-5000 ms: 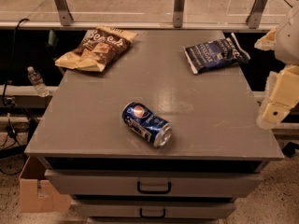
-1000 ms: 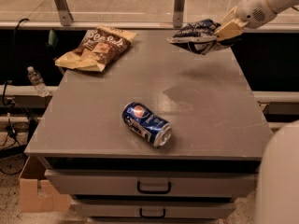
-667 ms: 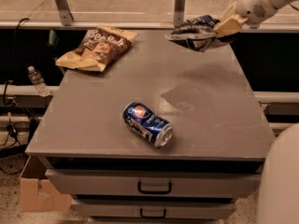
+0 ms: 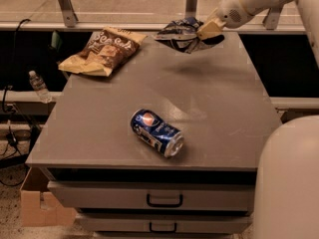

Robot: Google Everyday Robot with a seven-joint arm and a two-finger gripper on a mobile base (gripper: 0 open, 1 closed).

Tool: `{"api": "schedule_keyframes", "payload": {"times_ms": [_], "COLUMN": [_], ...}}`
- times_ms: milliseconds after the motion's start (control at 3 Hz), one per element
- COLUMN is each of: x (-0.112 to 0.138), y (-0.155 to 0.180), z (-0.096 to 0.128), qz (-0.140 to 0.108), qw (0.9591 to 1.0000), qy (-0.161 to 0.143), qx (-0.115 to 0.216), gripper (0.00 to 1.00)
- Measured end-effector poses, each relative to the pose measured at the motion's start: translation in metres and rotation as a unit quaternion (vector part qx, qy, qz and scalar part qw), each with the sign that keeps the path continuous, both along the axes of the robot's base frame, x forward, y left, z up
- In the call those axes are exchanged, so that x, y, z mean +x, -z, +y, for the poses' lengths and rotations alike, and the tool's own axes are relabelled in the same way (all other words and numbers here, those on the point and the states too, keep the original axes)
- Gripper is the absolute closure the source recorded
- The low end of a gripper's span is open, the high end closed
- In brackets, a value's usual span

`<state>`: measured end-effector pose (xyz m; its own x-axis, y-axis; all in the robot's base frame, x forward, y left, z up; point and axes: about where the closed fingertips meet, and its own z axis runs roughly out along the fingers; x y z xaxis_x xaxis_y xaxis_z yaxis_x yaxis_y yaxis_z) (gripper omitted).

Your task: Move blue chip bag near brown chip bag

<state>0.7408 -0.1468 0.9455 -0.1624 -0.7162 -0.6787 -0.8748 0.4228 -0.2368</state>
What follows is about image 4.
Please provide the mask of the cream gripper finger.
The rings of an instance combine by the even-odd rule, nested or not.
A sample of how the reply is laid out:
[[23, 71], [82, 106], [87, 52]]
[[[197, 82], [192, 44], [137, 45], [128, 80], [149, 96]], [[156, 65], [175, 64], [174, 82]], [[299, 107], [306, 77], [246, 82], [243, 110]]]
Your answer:
[[218, 17], [211, 18], [198, 28], [196, 35], [200, 40], [217, 37], [222, 33], [224, 25], [225, 22]]

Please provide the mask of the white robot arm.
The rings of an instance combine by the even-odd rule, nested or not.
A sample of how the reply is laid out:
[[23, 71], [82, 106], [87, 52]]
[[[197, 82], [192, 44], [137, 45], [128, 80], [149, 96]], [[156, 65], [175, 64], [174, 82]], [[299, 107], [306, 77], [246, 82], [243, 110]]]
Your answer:
[[[214, 38], [261, 11], [296, 3], [319, 63], [319, 0], [221, 0], [197, 32]], [[319, 239], [319, 117], [280, 126], [264, 145], [257, 169], [253, 239]]]

